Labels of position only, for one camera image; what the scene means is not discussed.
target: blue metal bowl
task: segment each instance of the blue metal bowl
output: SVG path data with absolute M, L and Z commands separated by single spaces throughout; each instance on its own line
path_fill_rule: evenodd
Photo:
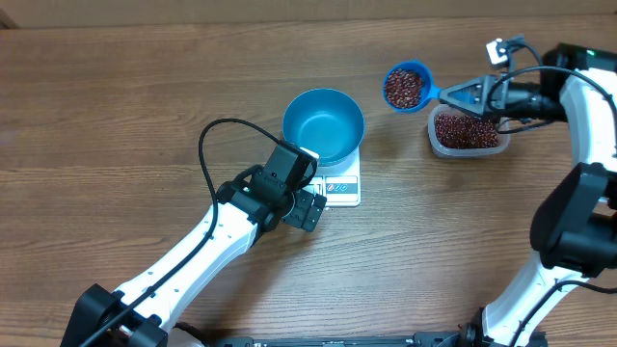
M 362 110 L 347 94 L 315 89 L 298 95 L 282 118 L 286 141 L 319 154 L 320 166 L 338 164 L 364 137 Z

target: wood grain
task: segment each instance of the wood grain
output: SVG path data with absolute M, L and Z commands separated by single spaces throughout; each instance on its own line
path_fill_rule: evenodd
M 210 204 L 197 157 L 207 123 L 278 134 L 288 102 L 317 87 L 364 111 L 361 206 L 328 211 L 314 233 L 267 234 L 182 320 L 257 337 L 456 329 L 525 262 L 535 209 L 569 171 L 567 126 L 446 161 L 426 135 L 434 105 L 394 114 L 381 83 L 412 58 L 440 86 L 488 73 L 484 43 L 521 31 L 540 51 L 617 50 L 612 15 L 0 32 L 0 345 L 57 345 L 86 288 L 113 290 L 193 227 Z M 220 125 L 205 156 L 220 184 L 271 150 Z M 577 290 L 542 329 L 553 346 L 611 345 L 614 305 Z
M 21 28 L 611 14 L 614 0 L 0 0 Z

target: kitchen scale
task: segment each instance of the kitchen scale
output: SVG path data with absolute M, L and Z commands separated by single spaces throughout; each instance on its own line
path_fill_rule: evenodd
M 360 149 L 332 166 L 319 167 L 305 189 L 326 197 L 326 207 L 355 207 L 360 204 Z

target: blue measuring cup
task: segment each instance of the blue measuring cup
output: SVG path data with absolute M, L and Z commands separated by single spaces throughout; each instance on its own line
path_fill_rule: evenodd
M 398 69 L 414 71 L 420 76 L 422 81 L 424 81 L 424 87 L 422 87 L 422 91 L 420 92 L 420 102 L 417 104 L 416 107 L 401 109 L 392 105 L 388 101 L 388 98 L 386 96 L 386 83 L 388 82 L 388 76 L 390 76 L 391 73 Z M 417 112 L 426 107 L 426 105 L 428 105 L 431 99 L 438 98 L 440 96 L 440 91 L 441 89 L 439 89 L 433 82 L 433 75 L 431 74 L 431 70 L 419 60 L 403 62 L 393 67 L 386 75 L 386 78 L 384 78 L 384 85 L 382 86 L 382 94 L 384 95 L 384 100 L 386 101 L 388 106 L 393 108 L 396 112 Z

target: black cable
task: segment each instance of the black cable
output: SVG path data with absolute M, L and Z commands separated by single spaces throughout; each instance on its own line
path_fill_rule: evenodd
M 509 130 L 499 130 L 501 128 L 501 126 L 506 123 L 507 121 L 510 121 L 510 119 L 503 121 L 497 128 L 496 128 L 496 132 L 497 134 L 516 134 L 516 133 L 520 133 L 520 132 L 524 132 L 524 131 L 528 131 L 528 130 L 533 130 L 533 129 L 537 129 L 539 127 L 543 127 L 546 125 L 551 125 L 553 124 L 554 120 L 543 120 L 543 121 L 539 121 L 537 123 L 533 123 L 530 125 L 524 125 L 524 126 L 519 126 L 518 128 L 514 128 L 514 129 L 509 129 Z
M 525 67 L 525 68 L 518 69 L 514 72 L 510 72 L 504 75 L 503 77 L 501 77 L 499 80 L 497 80 L 493 84 L 493 86 L 489 90 L 489 93 L 486 96 L 486 99 L 487 99 L 486 105 L 489 107 L 489 109 L 491 109 L 491 111 L 499 113 L 500 110 L 496 108 L 495 106 L 493 106 L 493 104 L 491 103 L 491 99 L 493 98 L 493 94 L 495 93 L 496 89 L 502 84 L 504 84 L 505 81 L 509 80 L 510 78 L 513 78 L 515 76 L 518 76 L 518 75 L 521 75 L 527 72 L 538 71 L 538 70 L 552 70 L 552 71 L 557 71 L 557 72 L 562 72 L 562 73 L 568 73 L 570 75 L 580 78 L 581 80 L 591 85 L 594 89 L 596 89 L 596 91 L 598 91 L 598 93 L 600 93 L 603 96 L 606 102 L 608 102 L 608 107 L 610 107 L 610 111 L 613 114 L 613 122 L 614 122 L 613 127 L 615 130 L 615 144 L 617 145 L 617 106 L 615 106 L 615 101 L 613 100 L 613 96 L 609 94 L 604 88 L 602 88 L 594 80 L 592 80 L 591 78 L 585 76 L 584 74 L 578 71 L 570 70 L 570 69 L 563 68 L 563 67 L 551 67 L 551 66 Z
M 533 318 L 533 316 L 542 308 L 549 299 L 552 294 L 554 294 L 557 290 L 561 290 L 561 287 L 565 285 L 578 285 L 585 289 L 589 289 L 598 293 L 603 294 L 617 294 L 617 288 L 602 288 L 597 285 L 589 284 L 587 282 L 579 281 L 579 280 L 564 280 L 559 283 L 556 283 L 548 292 L 545 294 L 542 299 L 538 302 L 538 304 L 526 315 L 524 320 L 521 322 L 517 331 L 514 333 L 514 337 L 510 341 L 510 347 L 516 347 L 517 340 L 523 333 L 524 327 L 529 324 L 529 321 Z
M 201 131 L 198 152 L 199 152 L 199 157 L 200 157 L 201 171 L 203 172 L 203 176 L 205 177 L 205 182 L 207 183 L 207 186 L 208 186 L 208 191 L 210 192 L 210 197 L 212 198 L 212 221 L 210 222 L 210 228 L 205 233 L 200 243 L 197 246 L 195 246 L 195 248 L 190 253 L 188 253 L 179 263 L 177 263 L 172 270 L 170 270 L 167 274 L 165 274 L 165 276 L 163 276 L 155 284 L 149 286 L 144 292 L 144 294 L 142 294 L 139 298 L 135 299 L 135 301 L 133 301 L 131 304 L 125 307 L 116 317 L 111 319 L 109 322 L 107 322 L 107 324 L 105 324 L 103 327 L 97 330 L 94 334 L 88 337 L 88 339 L 84 341 L 84 343 L 81 344 L 82 347 L 92 345 L 103 334 L 105 334 L 105 332 L 107 332 L 112 327 L 120 324 L 121 319 L 124 318 L 126 314 L 131 312 L 133 308 L 135 308 L 143 300 L 147 299 L 150 295 L 152 295 L 156 291 L 156 289 L 158 289 L 161 285 L 163 285 L 163 283 L 165 283 L 168 279 L 170 279 L 178 270 L 180 270 L 187 262 L 189 262 L 191 258 L 193 258 L 193 256 L 195 256 L 195 254 L 197 254 L 201 250 L 201 248 L 203 247 L 203 245 L 205 245 L 205 243 L 210 238 L 210 236 L 212 236 L 212 233 L 214 232 L 214 228 L 216 227 L 217 219 L 219 217 L 219 204 L 216 199 L 216 191 L 214 190 L 214 184 L 212 183 L 212 178 L 210 178 L 210 173 L 208 173 L 208 169 L 205 166 L 205 159 L 203 158 L 203 138 L 205 137 L 205 133 L 207 133 L 208 130 L 210 130 L 213 126 L 223 123 L 223 122 L 236 122 L 236 123 L 250 126 L 251 128 L 257 130 L 258 132 L 270 138 L 270 140 L 277 143 L 277 145 L 280 143 L 279 139 L 274 137 L 272 134 L 270 134 L 269 132 L 265 131 L 259 126 L 249 121 L 246 121 L 246 120 L 239 120 L 239 119 L 214 120 Z
M 521 46 L 521 47 L 527 48 L 529 52 L 533 54 L 533 58 L 536 60 L 538 65 L 540 66 L 542 64 L 542 56 L 540 55 L 540 53 L 538 53 L 538 51 L 531 44 L 523 40 L 520 40 L 520 41 L 512 42 L 511 46 Z

